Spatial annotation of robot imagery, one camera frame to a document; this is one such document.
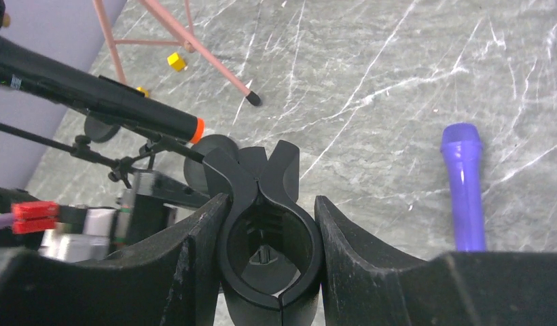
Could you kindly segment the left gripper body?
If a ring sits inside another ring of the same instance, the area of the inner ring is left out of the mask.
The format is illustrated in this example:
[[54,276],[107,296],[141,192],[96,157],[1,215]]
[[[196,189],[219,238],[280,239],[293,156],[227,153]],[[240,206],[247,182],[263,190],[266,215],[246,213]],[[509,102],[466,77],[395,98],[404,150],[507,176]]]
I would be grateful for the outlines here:
[[118,200],[116,245],[133,245],[174,224],[177,209],[198,209],[210,197],[163,173],[134,174],[132,187]]

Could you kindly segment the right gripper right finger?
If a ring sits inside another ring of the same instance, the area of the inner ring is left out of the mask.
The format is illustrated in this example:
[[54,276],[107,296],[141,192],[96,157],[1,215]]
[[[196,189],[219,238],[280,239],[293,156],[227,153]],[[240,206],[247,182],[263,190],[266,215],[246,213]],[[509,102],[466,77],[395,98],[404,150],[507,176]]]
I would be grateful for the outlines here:
[[557,253],[458,252],[425,261],[373,236],[325,196],[328,325],[557,325]]

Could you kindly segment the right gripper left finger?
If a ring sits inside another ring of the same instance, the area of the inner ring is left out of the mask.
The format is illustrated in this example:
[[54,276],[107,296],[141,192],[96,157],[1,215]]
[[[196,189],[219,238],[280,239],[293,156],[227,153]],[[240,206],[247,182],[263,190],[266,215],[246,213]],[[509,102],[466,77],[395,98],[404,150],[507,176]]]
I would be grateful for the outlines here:
[[69,264],[0,249],[0,325],[212,325],[220,194],[188,218],[104,260]]

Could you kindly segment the black round-base stand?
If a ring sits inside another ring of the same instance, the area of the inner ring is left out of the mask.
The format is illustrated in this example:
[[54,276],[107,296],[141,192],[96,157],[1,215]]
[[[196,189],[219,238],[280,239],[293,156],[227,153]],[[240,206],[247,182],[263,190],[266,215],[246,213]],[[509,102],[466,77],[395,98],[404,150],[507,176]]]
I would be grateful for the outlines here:
[[[214,149],[202,161],[211,195],[228,194],[231,208],[217,238],[217,259],[228,312],[235,325],[310,325],[315,319],[324,260],[322,236],[300,206],[300,150],[279,141],[241,149],[231,158]],[[257,289],[243,272],[267,245],[299,271],[279,295]]]
[[180,157],[179,162],[183,165],[182,171],[187,185],[203,194],[207,194],[209,192],[206,183],[206,176],[202,163],[195,161],[195,159],[200,156],[207,155],[214,149],[221,149],[231,158],[238,159],[238,145],[233,139],[222,134],[206,135],[202,137],[197,144],[190,147],[187,143],[180,142],[179,147],[186,148],[187,154],[182,155],[176,151],[172,151],[170,147],[165,147],[160,143],[147,140],[146,143],[144,143],[139,149],[139,153],[142,155],[145,152],[153,151],[156,154],[166,152],[171,156],[178,155]]

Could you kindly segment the purple microphone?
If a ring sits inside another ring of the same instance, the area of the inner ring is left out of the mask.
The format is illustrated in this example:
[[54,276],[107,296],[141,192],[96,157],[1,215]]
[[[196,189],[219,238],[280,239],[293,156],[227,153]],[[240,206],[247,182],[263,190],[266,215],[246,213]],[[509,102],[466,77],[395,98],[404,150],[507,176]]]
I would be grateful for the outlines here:
[[447,126],[440,151],[448,173],[456,249],[485,251],[480,185],[482,142],[478,129],[470,123]]

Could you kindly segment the black microphone orange tip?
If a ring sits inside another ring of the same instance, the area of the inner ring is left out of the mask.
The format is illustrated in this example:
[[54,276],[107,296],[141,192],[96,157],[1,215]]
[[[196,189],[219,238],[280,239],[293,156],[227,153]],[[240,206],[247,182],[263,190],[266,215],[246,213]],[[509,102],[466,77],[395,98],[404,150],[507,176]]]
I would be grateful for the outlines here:
[[156,134],[197,143],[204,121],[142,92],[95,77],[0,36],[0,86],[19,90],[117,124],[148,139]]

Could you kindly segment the black tripod mic stand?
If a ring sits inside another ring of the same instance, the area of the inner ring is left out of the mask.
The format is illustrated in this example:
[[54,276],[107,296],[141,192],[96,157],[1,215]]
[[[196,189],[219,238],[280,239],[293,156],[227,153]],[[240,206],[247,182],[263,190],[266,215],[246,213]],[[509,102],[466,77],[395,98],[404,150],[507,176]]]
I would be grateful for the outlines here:
[[69,153],[74,158],[84,160],[94,164],[100,164],[111,169],[108,177],[111,181],[117,183],[122,181],[127,188],[131,188],[131,184],[128,180],[129,174],[135,174],[140,171],[139,168],[135,168],[133,164],[145,158],[150,158],[150,163],[148,168],[152,168],[154,164],[154,157],[156,153],[153,151],[145,152],[142,155],[135,157],[123,157],[121,159],[111,159],[106,156],[101,155],[99,152],[93,151],[90,148],[91,139],[85,135],[78,135],[75,137],[75,141],[72,146],[54,141],[52,139],[47,139],[45,137],[39,136],[38,134],[33,134],[19,128],[14,128],[7,124],[0,122],[0,131],[32,141],[34,143],[39,143],[60,151]]

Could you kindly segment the pink music stand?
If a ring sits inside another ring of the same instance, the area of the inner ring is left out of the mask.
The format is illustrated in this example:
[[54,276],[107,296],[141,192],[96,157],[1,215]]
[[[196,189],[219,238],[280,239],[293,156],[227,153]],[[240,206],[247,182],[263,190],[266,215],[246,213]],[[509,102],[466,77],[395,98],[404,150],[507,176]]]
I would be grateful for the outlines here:
[[105,43],[110,51],[112,62],[119,82],[126,84],[122,63],[116,48],[118,44],[152,45],[152,46],[182,46],[188,52],[199,52],[213,67],[215,67],[232,85],[243,93],[245,99],[253,106],[259,107],[262,100],[258,94],[242,83],[225,65],[223,65],[194,35],[194,25],[190,13],[189,1],[184,2],[188,25],[181,24],[159,1],[142,0],[145,9],[173,36],[172,41],[146,39],[116,39],[105,6],[101,0],[94,0],[93,6],[100,23]]

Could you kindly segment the yellow cube near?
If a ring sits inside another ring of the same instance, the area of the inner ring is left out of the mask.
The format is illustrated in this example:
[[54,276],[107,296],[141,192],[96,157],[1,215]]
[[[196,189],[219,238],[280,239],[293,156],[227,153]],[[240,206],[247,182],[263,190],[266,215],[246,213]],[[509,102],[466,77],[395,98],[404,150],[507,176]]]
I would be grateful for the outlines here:
[[149,91],[143,87],[137,87],[136,90],[143,94],[145,98],[149,98]]

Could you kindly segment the yellow cube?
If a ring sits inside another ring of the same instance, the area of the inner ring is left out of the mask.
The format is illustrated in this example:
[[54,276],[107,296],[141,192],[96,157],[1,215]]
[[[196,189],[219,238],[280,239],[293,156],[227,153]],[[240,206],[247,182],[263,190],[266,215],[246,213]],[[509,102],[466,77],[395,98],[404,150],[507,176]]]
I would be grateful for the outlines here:
[[143,87],[137,87],[136,90],[143,94],[145,98],[149,98],[149,91]]
[[186,61],[178,52],[173,52],[172,54],[170,54],[167,57],[167,63],[176,72],[180,72],[187,69]]

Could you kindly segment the yellow cube far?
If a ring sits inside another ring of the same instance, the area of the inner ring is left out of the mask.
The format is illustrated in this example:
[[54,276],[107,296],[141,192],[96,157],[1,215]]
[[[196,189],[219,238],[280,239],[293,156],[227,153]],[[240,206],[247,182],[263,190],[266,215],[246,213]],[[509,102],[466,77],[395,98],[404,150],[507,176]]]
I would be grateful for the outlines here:
[[176,72],[180,72],[187,69],[186,61],[178,52],[173,52],[172,54],[170,54],[167,57],[167,63]]

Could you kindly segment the black shock-mount stand left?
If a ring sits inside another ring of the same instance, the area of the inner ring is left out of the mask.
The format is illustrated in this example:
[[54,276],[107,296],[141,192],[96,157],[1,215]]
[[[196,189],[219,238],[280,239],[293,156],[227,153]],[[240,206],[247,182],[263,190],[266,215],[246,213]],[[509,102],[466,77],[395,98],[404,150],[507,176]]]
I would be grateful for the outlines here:
[[110,141],[119,130],[119,125],[109,125],[90,116],[87,116],[84,122],[84,134],[95,143]]

